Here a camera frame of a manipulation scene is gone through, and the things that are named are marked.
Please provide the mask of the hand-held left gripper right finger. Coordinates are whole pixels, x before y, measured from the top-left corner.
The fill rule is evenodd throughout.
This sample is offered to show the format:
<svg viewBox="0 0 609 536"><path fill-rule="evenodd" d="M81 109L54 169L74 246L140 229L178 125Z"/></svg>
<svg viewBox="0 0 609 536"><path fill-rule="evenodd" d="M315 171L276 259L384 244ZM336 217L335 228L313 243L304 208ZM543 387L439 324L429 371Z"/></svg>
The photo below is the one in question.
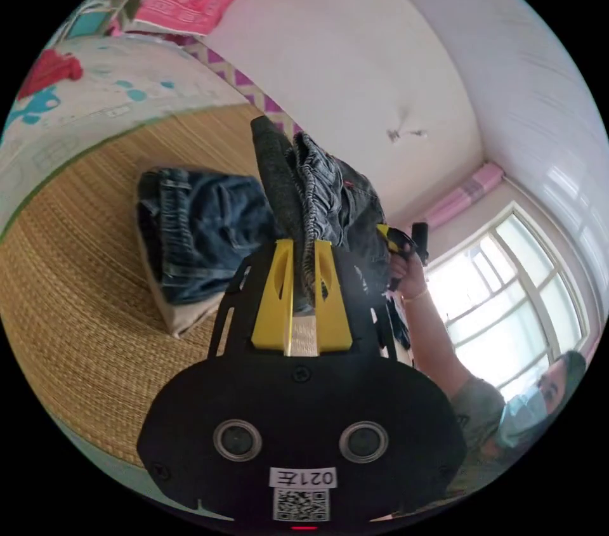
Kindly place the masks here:
<svg viewBox="0 0 609 536"><path fill-rule="evenodd" d="M344 352L352 336L344 306L333 246L325 240L314 243L314 291L318 352Z"/></svg>

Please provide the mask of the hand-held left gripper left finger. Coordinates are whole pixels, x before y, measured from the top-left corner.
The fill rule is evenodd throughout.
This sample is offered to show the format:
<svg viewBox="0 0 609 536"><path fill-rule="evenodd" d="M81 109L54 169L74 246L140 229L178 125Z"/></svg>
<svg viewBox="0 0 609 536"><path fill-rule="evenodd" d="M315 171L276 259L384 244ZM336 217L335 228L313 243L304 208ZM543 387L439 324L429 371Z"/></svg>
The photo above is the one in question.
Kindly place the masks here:
<svg viewBox="0 0 609 536"><path fill-rule="evenodd" d="M257 350L291 350L293 301L294 243L282 239L275 243L252 332Z"/></svg>

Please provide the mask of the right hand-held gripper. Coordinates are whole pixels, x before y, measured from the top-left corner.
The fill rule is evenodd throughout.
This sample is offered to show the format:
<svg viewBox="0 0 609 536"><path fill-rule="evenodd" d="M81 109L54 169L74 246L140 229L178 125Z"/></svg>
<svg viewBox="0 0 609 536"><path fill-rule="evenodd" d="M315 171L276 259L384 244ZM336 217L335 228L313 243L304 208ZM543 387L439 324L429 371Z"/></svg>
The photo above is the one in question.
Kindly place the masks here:
<svg viewBox="0 0 609 536"><path fill-rule="evenodd" d="M418 282L415 242L404 232L387 224L377 224L390 251L389 291L412 291Z"/></svg>

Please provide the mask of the person's right hand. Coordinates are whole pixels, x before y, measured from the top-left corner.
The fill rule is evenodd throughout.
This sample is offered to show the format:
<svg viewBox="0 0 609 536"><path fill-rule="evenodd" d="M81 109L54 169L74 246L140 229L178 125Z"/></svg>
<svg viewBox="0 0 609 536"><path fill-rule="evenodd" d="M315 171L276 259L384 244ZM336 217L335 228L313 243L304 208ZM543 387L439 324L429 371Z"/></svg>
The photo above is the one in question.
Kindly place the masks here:
<svg viewBox="0 0 609 536"><path fill-rule="evenodd" d="M423 265L416 252L392 253L390 257L390 289L411 303L427 292Z"/></svg>

